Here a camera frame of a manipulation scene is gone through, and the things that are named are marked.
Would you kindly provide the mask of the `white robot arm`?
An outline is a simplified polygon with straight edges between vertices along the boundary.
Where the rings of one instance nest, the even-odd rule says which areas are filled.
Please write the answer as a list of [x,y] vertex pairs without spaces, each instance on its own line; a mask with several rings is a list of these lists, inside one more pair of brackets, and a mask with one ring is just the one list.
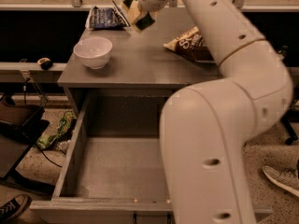
[[[135,0],[130,23],[168,0]],[[218,80],[175,92],[160,146],[176,224],[256,224],[241,148],[284,115],[291,76],[263,34],[229,0],[182,0],[220,69]]]

